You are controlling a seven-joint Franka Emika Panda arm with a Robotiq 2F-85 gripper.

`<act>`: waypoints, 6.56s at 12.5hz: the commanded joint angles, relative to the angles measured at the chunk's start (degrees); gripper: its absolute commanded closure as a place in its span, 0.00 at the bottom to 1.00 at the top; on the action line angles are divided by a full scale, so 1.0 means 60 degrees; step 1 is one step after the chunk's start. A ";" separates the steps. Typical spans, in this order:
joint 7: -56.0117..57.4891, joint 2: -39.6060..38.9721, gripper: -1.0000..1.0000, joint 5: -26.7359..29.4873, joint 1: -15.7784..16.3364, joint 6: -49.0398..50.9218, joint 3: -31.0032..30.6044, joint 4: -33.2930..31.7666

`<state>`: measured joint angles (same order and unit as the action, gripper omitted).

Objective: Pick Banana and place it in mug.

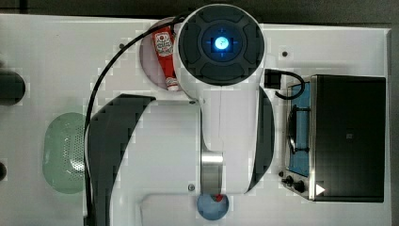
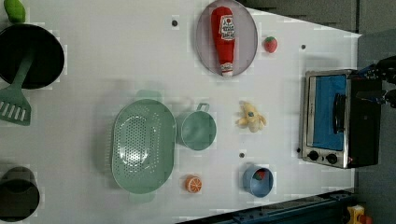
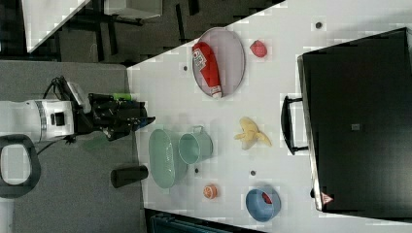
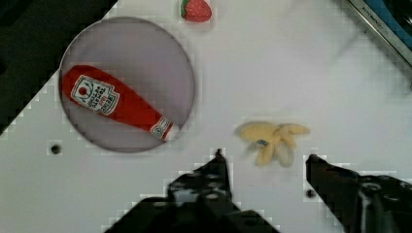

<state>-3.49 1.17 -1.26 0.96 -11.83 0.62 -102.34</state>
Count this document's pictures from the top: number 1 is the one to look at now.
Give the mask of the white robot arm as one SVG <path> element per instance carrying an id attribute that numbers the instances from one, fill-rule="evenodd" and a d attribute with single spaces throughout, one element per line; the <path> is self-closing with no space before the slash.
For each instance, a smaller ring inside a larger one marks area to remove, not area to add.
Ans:
<path id="1" fill-rule="evenodd" d="M 259 23 L 212 4 L 173 27 L 178 91 L 122 93 L 88 118 L 85 226 L 144 226 L 143 203 L 154 195 L 188 195 L 215 210 L 270 165 L 274 117 L 261 86 Z"/>

